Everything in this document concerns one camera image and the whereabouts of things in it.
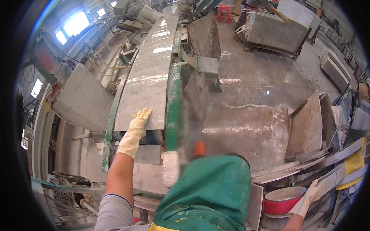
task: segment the gray sleeve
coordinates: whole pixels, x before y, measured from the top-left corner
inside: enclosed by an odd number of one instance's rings
[[[116,194],[103,197],[95,231],[120,230],[133,224],[132,207],[126,198]]]

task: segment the wet floor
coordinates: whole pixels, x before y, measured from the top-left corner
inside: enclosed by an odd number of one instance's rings
[[[264,52],[245,52],[232,39],[233,25],[218,23],[221,58],[219,79],[224,92],[213,94],[202,131],[208,155],[235,152],[252,171],[284,163],[287,110],[293,112],[315,90],[333,101],[338,90],[320,70],[324,44],[307,42],[296,61]]]

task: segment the orange object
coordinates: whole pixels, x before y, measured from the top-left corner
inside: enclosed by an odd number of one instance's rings
[[[202,141],[196,142],[195,146],[194,146],[194,153],[193,153],[192,157],[194,157],[196,155],[204,156],[205,153],[206,153],[206,146],[204,145],[204,143]]]
[[[316,15],[317,15],[319,18],[321,18],[321,12],[322,12],[322,10],[323,10],[323,9],[321,9],[321,7],[319,7],[319,8],[317,9],[317,13],[316,13]]]
[[[228,5],[218,6],[217,22],[220,22],[220,20],[227,20],[228,23],[232,22],[230,6]]]

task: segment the glove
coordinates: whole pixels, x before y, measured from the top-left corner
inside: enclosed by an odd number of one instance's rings
[[[290,26],[291,23],[290,23],[289,19],[284,14],[282,14],[282,13],[280,13],[280,14],[282,16],[281,19],[285,22],[285,24],[287,24],[288,26]]]
[[[127,130],[126,134],[122,137],[116,154],[125,153],[131,156],[131,158],[135,158],[139,147],[139,141],[147,134],[144,130],[144,126],[151,114],[152,109],[148,110],[145,108],[144,110],[140,110],[137,115],[132,116],[134,119],[131,121],[130,128]]]
[[[288,212],[288,217],[294,214],[298,214],[305,218],[306,213],[308,211],[308,207],[312,202],[317,201],[320,199],[320,194],[324,190],[324,181],[321,181],[317,185],[318,180],[312,181],[311,186],[307,189],[304,196],[293,206],[293,208]]]

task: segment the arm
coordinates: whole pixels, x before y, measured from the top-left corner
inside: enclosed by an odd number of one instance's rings
[[[289,219],[280,231],[299,231],[301,229],[309,205],[320,199],[324,189],[324,181],[321,181],[320,184],[317,182],[317,179],[312,182],[304,196],[288,212]]]
[[[289,21],[289,19],[284,15],[284,14],[282,14],[282,13],[280,13],[277,9],[275,9],[273,6],[269,6],[268,7],[269,8],[269,10],[272,12],[272,13],[274,13],[274,14],[276,14],[277,16],[279,16],[288,26],[290,26],[290,21]]]
[[[303,223],[303,216],[292,214],[280,231],[300,231]]]
[[[131,206],[134,205],[132,189],[132,174],[134,172],[134,159],[124,153],[114,156],[107,174],[105,194],[112,193],[126,198]]]
[[[126,198],[132,207],[134,205],[132,192],[134,158],[139,147],[139,141],[146,134],[144,126],[151,113],[152,109],[145,108],[143,111],[140,110],[137,115],[133,115],[134,119],[118,146],[117,153],[107,174],[105,194],[120,195]]]

